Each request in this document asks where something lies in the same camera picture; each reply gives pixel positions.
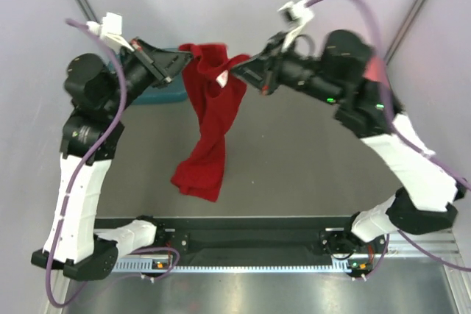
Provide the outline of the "red t-shirt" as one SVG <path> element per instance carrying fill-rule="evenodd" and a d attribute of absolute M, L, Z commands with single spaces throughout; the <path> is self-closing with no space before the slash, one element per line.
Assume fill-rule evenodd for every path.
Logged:
<path fill-rule="evenodd" d="M 247 91 L 247 85 L 229 71 L 250 56 L 230 58 L 223 43 L 186 43 L 178 49 L 193 55 L 183 70 L 183 82 L 197 116 L 200 137 L 189 157 L 177 166 L 171 183 L 181 194 L 215 202 L 224 179 L 225 135 Z"/>

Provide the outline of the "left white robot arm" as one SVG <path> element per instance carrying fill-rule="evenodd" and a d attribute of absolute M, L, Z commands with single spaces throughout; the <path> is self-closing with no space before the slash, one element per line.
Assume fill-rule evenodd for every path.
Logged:
<path fill-rule="evenodd" d="M 192 59 L 188 51 L 158 49 L 139 38 L 130 45 L 119 51 L 119 69 L 92 53 L 67 67 L 64 88 L 74 109 L 63 126 L 59 196 L 52 230 L 31 262 L 78 282 L 104 279 L 120 258 L 143 247 L 162 251 L 167 242 L 163 225 L 149 216 L 94 232 L 102 184 L 124 131 L 120 115 L 147 88 L 169 85 Z"/>

